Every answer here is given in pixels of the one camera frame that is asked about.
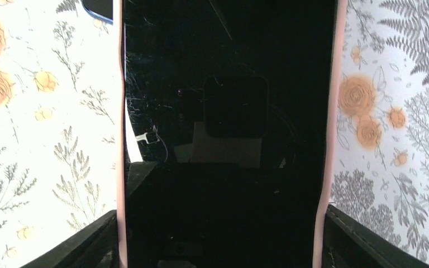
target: floral tablecloth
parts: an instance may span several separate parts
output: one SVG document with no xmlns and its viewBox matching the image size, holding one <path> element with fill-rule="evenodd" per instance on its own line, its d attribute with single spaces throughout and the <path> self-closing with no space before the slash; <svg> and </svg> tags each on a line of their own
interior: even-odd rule
<svg viewBox="0 0 429 268">
<path fill-rule="evenodd" d="M 347 16 L 331 199 L 429 264 L 429 0 Z M 0 0 L 0 268 L 116 206 L 111 30 L 78 0 Z"/>
</svg>

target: botanical print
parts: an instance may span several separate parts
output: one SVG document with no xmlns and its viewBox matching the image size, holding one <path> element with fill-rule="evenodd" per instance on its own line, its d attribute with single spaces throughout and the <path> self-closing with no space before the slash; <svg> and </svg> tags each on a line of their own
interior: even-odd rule
<svg viewBox="0 0 429 268">
<path fill-rule="evenodd" d="M 429 0 L 349 0 L 331 201 L 429 264 Z"/>
<path fill-rule="evenodd" d="M 114 73 L 87 49 L 110 32 L 80 1 L 0 0 L 0 268 L 115 209 Z"/>
</svg>

